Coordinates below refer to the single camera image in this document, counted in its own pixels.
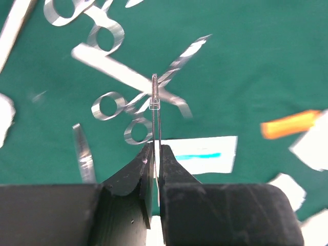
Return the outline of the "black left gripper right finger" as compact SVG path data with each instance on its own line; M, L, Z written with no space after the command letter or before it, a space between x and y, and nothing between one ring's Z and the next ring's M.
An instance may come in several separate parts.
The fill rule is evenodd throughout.
M203 188L174 157L169 145L160 148L159 199L166 245L203 245Z

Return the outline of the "steel scissors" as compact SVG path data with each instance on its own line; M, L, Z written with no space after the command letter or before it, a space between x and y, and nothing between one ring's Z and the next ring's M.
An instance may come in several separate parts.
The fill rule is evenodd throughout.
M118 50L123 43L125 32L118 22L107 16L107 10L111 6L112 1L105 1L101 8L96 6L95 1L73 1L72 3L74 5L74 12L71 17L65 18L57 13L54 7L54 1L45 1L45 18L50 24L60 27L73 22L80 14L86 14L94 21L94 26L89 33L87 44L95 49L98 49L104 53L105 56ZM109 51L100 48L97 42L97 34L101 28L107 29L113 35L114 43Z

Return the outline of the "steel hemostat forceps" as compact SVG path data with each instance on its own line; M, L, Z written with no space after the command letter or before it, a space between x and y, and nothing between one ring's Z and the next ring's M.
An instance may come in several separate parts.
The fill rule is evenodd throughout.
M132 118L124 132L125 141L130 145L144 144L152 137L152 123L144 116L147 108L141 106L137 109L136 103L125 106L125 112Z
M168 71L157 79L159 99L165 100L173 105L176 105L181 111L183 117L185 118L192 117L192 113L188 104L180 97L177 97L175 95L170 96L169 93L165 90L165 86L172 80L173 76L189 61L189 59L202 47L202 45L206 43L209 38L209 35L198 38L185 50L183 54L181 54L175 61L170 64ZM127 102L125 98L119 93L108 92L99 97L94 102L91 110L93 116L99 120L112 119L122 111L125 111L133 117L132 124L147 125L150 122L146 118L144 118L143 114L144 111L150 106L150 101L152 97L150 96L139 109L135 108L136 103L142 100L146 95L146 93L142 92L138 94L133 100ZM103 114L100 109L101 100L105 97L113 98L116 103L116 111L113 115L107 116Z

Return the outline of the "orange capped blade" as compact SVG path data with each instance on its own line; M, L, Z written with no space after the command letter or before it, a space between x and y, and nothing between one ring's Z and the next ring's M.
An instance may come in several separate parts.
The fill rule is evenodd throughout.
M288 135L305 132L315 125L321 115L319 110L306 110L280 119L260 124L265 139L278 139Z

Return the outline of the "thin clear-capped needle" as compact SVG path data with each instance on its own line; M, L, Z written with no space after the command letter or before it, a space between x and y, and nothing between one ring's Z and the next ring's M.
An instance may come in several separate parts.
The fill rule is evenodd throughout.
M158 134L160 135L160 99L158 92L158 78L157 74L152 75L152 96L149 103L149 109L152 111L152 145L153 145L153 160L154 160L154 171L156 185L159 187L158 177L157 177L157 166L156 166L156 130L155 127L158 126Z

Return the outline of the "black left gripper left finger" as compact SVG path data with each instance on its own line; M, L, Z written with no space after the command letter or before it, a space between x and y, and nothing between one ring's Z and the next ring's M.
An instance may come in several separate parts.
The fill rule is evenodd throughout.
M145 245L152 219L153 147L102 182L89 245Z

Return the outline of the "steel scalpel handle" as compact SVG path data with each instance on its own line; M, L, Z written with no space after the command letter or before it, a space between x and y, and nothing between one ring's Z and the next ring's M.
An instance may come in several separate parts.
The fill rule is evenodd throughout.
M98 49L81 43L72 49L71 55L80 62L103 72L104 74L122 82L125 85L128 85L129 87L146 93L149 96L152 94L152 82L150 79L137 73L117 60L109 56L105 56L104 53Z

